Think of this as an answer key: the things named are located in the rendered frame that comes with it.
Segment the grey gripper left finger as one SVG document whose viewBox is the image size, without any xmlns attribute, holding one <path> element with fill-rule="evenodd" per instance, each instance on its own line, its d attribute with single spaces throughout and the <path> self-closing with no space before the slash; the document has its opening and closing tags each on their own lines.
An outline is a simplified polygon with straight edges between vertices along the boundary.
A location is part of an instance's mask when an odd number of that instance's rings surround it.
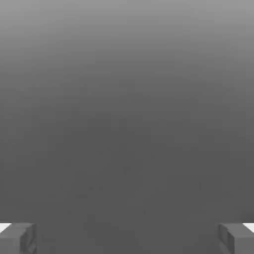
<svg viewBox="0 0 254 254">
<path fill-rule="evenodd" d="M 37 254 L 37 225 L 0 223 L 0 254 Z"/>
</svg>

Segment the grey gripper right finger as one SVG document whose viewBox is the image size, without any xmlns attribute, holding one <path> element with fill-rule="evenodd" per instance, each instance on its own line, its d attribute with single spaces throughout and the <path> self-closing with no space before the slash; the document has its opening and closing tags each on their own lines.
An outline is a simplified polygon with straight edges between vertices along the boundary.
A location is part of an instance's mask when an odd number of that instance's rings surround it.
<svg viewBox="0 0 254 254">
<path fill-rule="evenodd" d="M 254 254 L 254 223 L 220 223 L 220 254 Z"/>
</svg>

